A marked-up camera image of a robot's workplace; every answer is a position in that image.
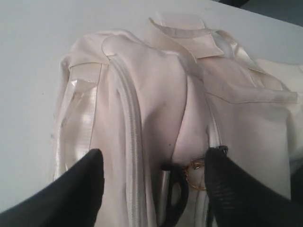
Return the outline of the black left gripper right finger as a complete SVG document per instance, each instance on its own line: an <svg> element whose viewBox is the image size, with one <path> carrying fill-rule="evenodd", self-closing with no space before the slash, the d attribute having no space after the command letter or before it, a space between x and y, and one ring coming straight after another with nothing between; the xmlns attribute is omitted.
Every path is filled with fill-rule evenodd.
<svg viewBox="0 0 303 227"><path fill-rule="evenodd" d="M207 226L301 227L303 225L303 169L291 176L291 198L266 187L227 156L228 148L205 154L205 185L209 198Z"/></svg>

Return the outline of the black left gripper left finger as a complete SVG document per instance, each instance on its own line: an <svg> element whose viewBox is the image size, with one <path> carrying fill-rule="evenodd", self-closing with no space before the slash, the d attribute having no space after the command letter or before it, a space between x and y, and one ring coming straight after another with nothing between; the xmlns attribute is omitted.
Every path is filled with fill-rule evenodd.
<svg viewBox="0 0 303 227"><path fill-rule="evenodd" d="M43 190L0 214L2 227L92 227L104 193L104 161L99 149Z"/></svg>

